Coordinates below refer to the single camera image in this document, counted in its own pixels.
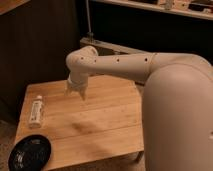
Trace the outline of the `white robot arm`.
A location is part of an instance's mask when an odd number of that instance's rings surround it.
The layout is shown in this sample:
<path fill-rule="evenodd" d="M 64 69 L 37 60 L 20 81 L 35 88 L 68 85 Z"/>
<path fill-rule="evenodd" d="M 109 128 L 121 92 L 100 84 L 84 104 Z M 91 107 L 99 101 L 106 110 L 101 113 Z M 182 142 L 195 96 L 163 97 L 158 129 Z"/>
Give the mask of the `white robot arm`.
<path fill-rule="evenodd" d="M 105 74 L 144 87 L 146 171 L 213 171 L 213 66 L 189 53 L 101 56 L 92 46 L 66 57 L 67 88 L 85 94 L 88 77 Z"/>

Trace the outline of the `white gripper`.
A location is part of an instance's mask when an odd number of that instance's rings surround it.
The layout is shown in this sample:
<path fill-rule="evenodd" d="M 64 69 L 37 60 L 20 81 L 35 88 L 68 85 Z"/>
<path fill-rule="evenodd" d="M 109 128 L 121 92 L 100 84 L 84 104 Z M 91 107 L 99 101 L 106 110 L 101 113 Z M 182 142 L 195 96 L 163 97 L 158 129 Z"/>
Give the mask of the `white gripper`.
<path fill-rule="evenodd" d="M 81 79 L 81 80 L 73 80 L 71 78 L 67 79 L 67 88 L 65 89 L 65 95 L 71 95 L 74 91 L 79 91 L 80 97 L 82 100 L 86 99 L 86 93 L 85 89 L 87 88 L 87 80 Z"/>

